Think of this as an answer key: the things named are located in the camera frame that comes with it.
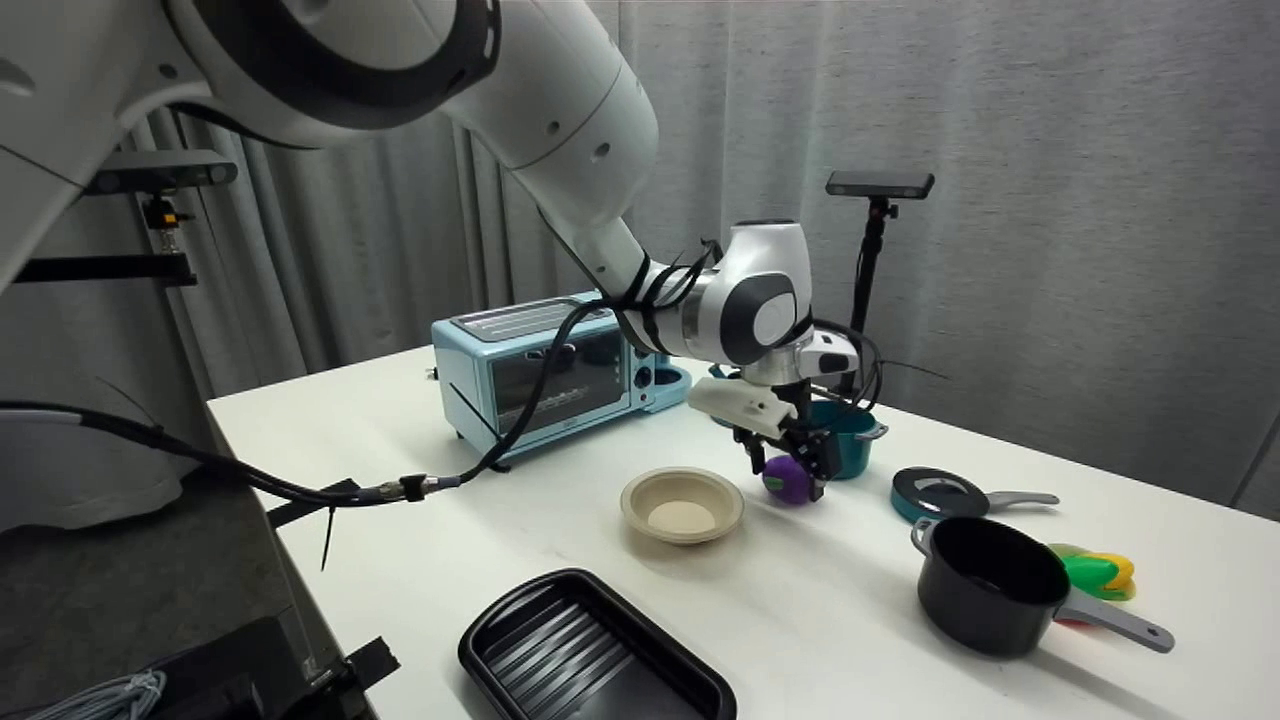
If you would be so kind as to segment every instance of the curtain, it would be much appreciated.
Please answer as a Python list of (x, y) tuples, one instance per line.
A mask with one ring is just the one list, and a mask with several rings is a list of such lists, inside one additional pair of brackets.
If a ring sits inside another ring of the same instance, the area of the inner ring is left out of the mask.
[[(45, 237), (40, 255), (137, 255), (144, 233), (124, 198), (77, 198)], [(12, 283), (0, 297), (0, 394), (88, 405), (207, 441), (197, 384), (177, 342), (163, 291), (129, 283)]]
[[(888, 222), (888, 405), (1280, 517), (1280, 4), (595, 0), (660, 114), (629, 211), (652, 255), (796, 214), (849, 316), (860, 198), (836, 168), (933, 168)], [(427, 114), (329, 151), (193, 119), (232, 186), (188, 198), (198, 389), (427, 340), (434, 316), (585, 286), (490, 155)]]

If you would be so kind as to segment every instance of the black baking tray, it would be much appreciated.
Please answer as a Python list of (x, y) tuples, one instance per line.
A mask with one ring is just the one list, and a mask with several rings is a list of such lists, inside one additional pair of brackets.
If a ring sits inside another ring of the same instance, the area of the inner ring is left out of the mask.
[(512, 720), (730, 720), (722, 676), (585, 566), (486, 603), (456, 649)]

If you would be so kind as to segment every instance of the blue object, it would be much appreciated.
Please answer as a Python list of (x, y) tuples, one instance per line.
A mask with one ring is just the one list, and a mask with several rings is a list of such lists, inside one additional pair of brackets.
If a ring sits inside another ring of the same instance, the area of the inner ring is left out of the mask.
[[(601, 298), (601, 291), (503, 303), (433, 324), (444, 418), (461, 441), (486, 453), (515, 424), (555, 327), (589, 298)], [(541, 408), (503, 460), (618, 416), (674, 408), (683, 394), (689, 370), (660, 350), (638, 355), (613, 313), (585, 316), (555, 355)]]
[(921, 517), (987, 517), (987, 495), (962, 477), (939, 469), (898, 469), (888, 490), (898, 521), (914, 522)]
[(807, 418), (832, 430), (836, 453), (827, 481), (855, 481), (868, 469), (873, 441), (888, 430), (873, 410), (839, 400), (813, 400)]

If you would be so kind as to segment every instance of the white table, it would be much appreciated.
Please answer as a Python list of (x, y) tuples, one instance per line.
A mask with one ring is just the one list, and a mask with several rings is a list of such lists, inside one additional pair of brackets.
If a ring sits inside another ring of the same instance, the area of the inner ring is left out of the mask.
[[(400, 350), (212, 400), (234, 457), (322, 488), (456, 471), (427, 379), (433, 350)], [(344, 649), (384, 635), (400, 672), (373, 703), (389, 720), (466, 715), (456, 639), (498, 591), (552, 566), (589, 566), (704, 657), (741, 715), (1280, 715), (1280, 528), (1204, 499), (1069, 464), (990, 436), (880, 408), (892, 426), (873, 469), (813, 508), (772, 508), (722, 426), (674, 408), (545, 453), (427, 503), (339, 512), (329, 572), (322, 517), (281, 528)], [(629, 538), (618, 488), (691, 464), (748, 495), (745, 530), (674, 551)], [(985, 488), (1060, 490), (1060, 512), (1008, 522), (1129, 551), (1137, 611), (1174, 633), (1154, 657), (1118, 635), (1048, 628), (1029, 659), (985, 659), (914, 609), (921, 554), (888, 508), (894, 469), (937, 464)]]

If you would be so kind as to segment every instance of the saucepan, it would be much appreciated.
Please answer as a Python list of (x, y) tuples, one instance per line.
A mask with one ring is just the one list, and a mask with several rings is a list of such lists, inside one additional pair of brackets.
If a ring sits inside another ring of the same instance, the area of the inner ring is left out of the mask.
[(1151, 653), (1171, 633), (1071, 587), (1062, 564), (1032, 534), (981, 517), (921, 521), (921, 609), (953, 639), (985, 657), (1029, 657), (1048, 619), (1099, 624)]

